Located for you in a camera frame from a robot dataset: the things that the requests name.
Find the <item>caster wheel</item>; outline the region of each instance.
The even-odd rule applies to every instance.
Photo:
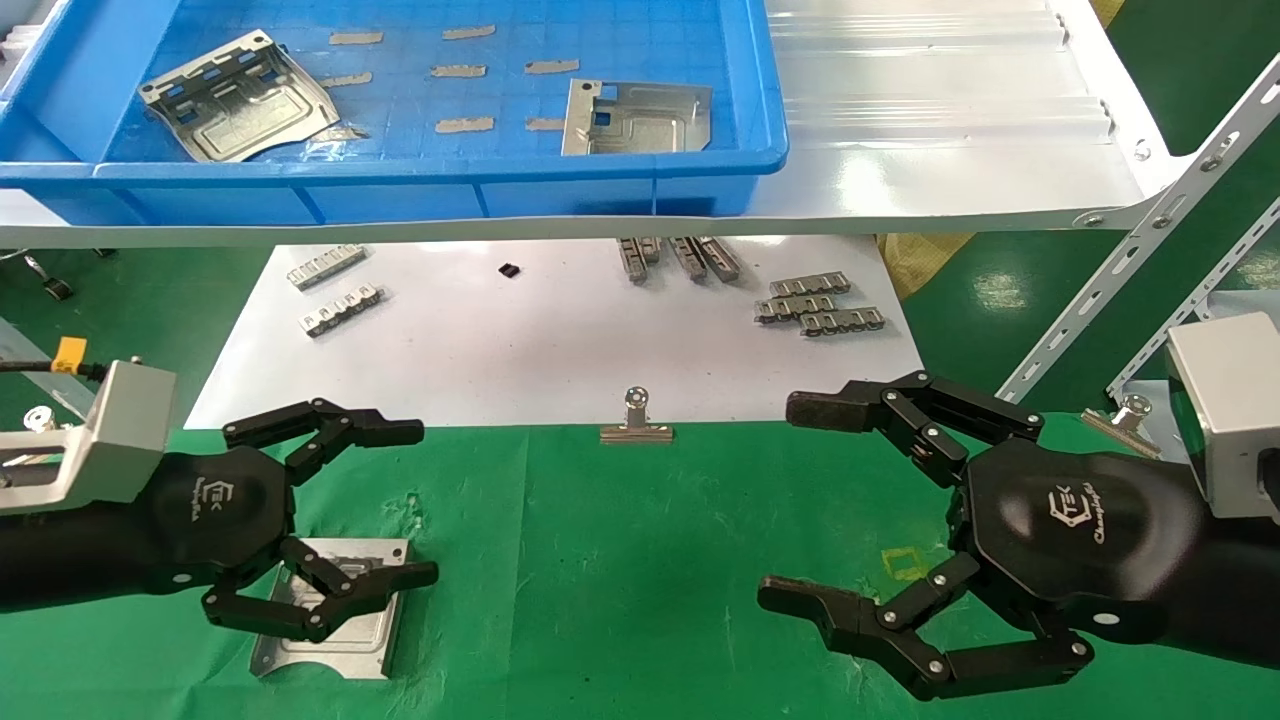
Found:
[[[47,281],[45,281],[45,292],[51,295],[54,300],[58,301],[67,300],[68,297],[76,295],[76,292],[72,290],[72,286],[64,283],[58,278],[49,278]]]

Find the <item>blue plastic tray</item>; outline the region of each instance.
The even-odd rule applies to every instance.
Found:
[[[0,186],[73,224],[330,224],[449,218],[733,215],[787,154],[763,0],[72,0],[0,110]],[[488,37],[443,31],[497,26]],[[294,143],[246,163],[189,159],[137,96],[146,79],[253,29],[329,90],[367,140]],[[334,32],[383,32],[330,45]],[[579,59],[531,76],[531,60]],[[433,65],[485,64],[484,78]],[[701,152],[562,158],[573,77],[713,87]],[[439,135],[445,118],[493,117]]]

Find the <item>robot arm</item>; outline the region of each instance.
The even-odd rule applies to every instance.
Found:
[[[925,373],[794,393],[787,420],[879,432],[954,492],[955,555],[884,605],[778,577],[758,591],[763,609],[813,621],[828,650],[876,661],[916,698],[1065,683],[1094,656],[1079,633],[1280,667],[1280,527],[1215,518],[1189,466],[1046,450],[1037,415]],[[970,459],[942,425],[992,447]],[[922,641],[965,592],[1033,639]]]
[[[224,454],[165,454],[172,387],[169,373],[116,363],[83,427],[0,438],[9,455],[63,455],[0,475],[0,612],[212,585],[210,623],[320,642],[436,582],[434,562],[348,578],[292,537],[294,487],[349,446],[420,442],[420,421],[317,398],[227,425]],[[283,464],[260,450],[308,433]],[[325,600],[305,610],[237,594],[280,562]]]

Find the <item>silver metal plate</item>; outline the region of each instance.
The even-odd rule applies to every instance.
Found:
[[[285,278],[293,283],[293,287],[306,290],[337,275],[367,256],[369,251],[362,245],[339,245],[289,270]]]
[[[836,309],[836,299],[829,295],[805,297],[773,297],[755,304],[756,323],[795,320],[805,313],[823,313]]]
[[[261,29],[147,82],[138,95],[201,163],[239,163],[338,122],[324,88]]]
[[[707,265],[722,283],[731,283],[742,274],[742,266],[737,264],[728,247],[724,247],[718,237],[698,238],[698,249],[701,250]]]
[[[352,578],[374,568],[403,565],[410,552],[407,539],[308,538],[305,542]],[[282,566],[271,585],[271,600],[311,609],[323,597]],[[392,596],[387,610],[352,618],[323,643],[259,635],[250,656],[250,673],[261,678],[287,665],[316,662],[333,667],[348,680],[385,680],[396,647],[398,615],[399,593]]]
[[[320,337],[381,301],[383,290],[366,283],[298,318],[298,325],[308,336]]]
[[[676,251],[676,260],[680,261],[680,266],[685,269],[685,274],[689,279],[694,282],[701,282],[707,278],[707,263],[703,261],[703,256],[698,252],[698,246],[695,245],[696,238],[692,237],[672,237],[671,247]]]
[[[710,87],[570,81],[561,155],[696,152],[710,140]]]
[[[884,316],[876,307],[828,310],[800,315],[800,334],[806,337],[878,331],[883,327]]]
[[[649,279],[649,269],[645,266],[644,252],[640,251],[640,242],[634,237],[618,240],[618,255],[622,256],[622,269],[627,278],[635,284],[644,284]]]
[[[820,275],[805,275],[803,278],[790,278],[769,283],[769,293],[773,297],[795,297],[818,293],[844,293],[849,292],[854,284],[849,282],[845,273],[823,273]]]

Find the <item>cable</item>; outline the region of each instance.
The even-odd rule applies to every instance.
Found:
[[[108,366],[101,363],[82,363],[76,374],[100,383],[106,379]],[[0,360],[0,373],[52,373],[52,360]]]

